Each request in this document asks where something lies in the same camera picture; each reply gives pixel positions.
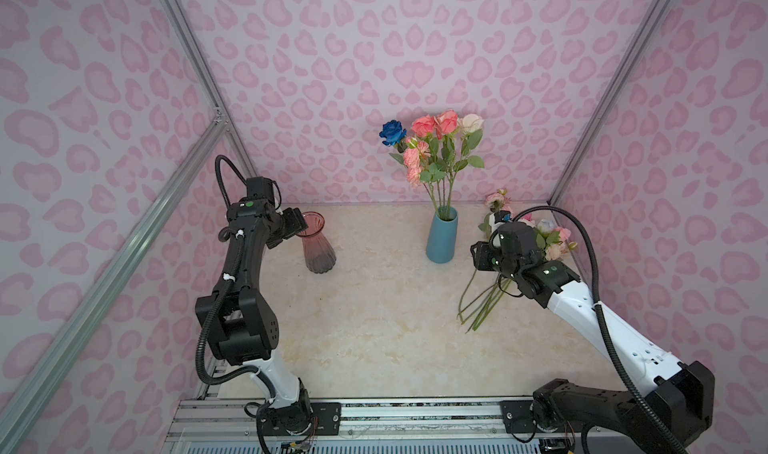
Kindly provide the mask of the red ribbed glass vase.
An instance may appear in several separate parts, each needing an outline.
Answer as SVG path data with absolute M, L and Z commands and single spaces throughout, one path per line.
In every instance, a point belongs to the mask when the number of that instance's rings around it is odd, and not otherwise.
M 302 240 L 306 267 L 315 274 L 327 273 L 336 264 L 336 253 L 323 233 L 325 219 L 314 211 L 304 212 L 303 218 L 307 228 L 298 237 Z

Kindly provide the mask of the teal ceramic vase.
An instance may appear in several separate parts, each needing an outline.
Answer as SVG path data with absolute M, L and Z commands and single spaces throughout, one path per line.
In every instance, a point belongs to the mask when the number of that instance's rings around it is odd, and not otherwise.
M 426 244 L 426 255 L 436 264 L 450 262 L 455 253 L 458 213 L 454 207 L 440 208 L 434 215 Z

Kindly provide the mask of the pink carnation spray stem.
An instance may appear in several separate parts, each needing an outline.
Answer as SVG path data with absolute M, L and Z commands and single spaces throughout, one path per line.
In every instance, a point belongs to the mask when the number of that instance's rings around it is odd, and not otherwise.
M 442 183 L 446 174 L 433 158 L 428 142 L 416 137 L 404 141 L 402 153 L 406 179 L 413 190 L 422 189 L 430 198 L 435 213 L 443 208 Z

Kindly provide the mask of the blue artificial rose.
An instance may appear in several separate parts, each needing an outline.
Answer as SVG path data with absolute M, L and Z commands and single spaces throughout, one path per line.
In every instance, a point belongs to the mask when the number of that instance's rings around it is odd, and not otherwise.
M 402 166 L 404 166 L 402 156 L 402 153 L 405 150 L 404 141 L 412 136 L 412 126 L 411 129 L 408 130 L 398 120 L 390 120 L 386 122 L 379 132 L 379 138 L 381 139 L 382 144 L 392 149 L 390 156 Z

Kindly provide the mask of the coral pink artificial rose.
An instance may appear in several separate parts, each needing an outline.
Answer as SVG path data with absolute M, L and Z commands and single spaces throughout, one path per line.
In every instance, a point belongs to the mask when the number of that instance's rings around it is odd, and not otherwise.
M 439 166 L 437 160 L 439 139 L 436 118 L 426 115 L 416 119 L 412 125 L 412 134 L 404 154 L 407 180 L 414 189 L 423 187 L 437 216 L 441 220 L 448 220 L 449 210 L 444 198 L 446 171 Z

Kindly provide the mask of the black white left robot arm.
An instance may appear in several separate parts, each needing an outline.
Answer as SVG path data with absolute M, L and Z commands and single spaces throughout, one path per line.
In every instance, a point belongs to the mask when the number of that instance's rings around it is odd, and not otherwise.
M 260 291 L 260 274 L 265 251 L 307 224 L 300 210 L 278 209 L 272 180 L 249 178 L 245 187 L 246 196 L 227 205 L 227 225 L 218 234 L 227 245 L 222 273 L 212 293 L 195 304 L 201 325 L 196 373 L 209 386 L 249 376 L 265 396 L 257 418 L 303 434 L 312 426 L 311 403 L 278 352 L 279 322 Z

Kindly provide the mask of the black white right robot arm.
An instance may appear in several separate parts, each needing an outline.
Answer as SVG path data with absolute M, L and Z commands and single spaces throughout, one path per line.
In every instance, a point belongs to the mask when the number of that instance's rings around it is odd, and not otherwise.
M 683 453 L 714 420 L 714 374 L 685 363 L 642 335 L 600 301 L 561 260 L 549 260 L 535 229 L 499 217 L 471 248 L 474 266 L 494 272 L 580 333 L 615 369 L 623 390 L 556 378 L 534 391 L 532 424 L 553 432 L 567 423 L 627 436 L 645 453 Z

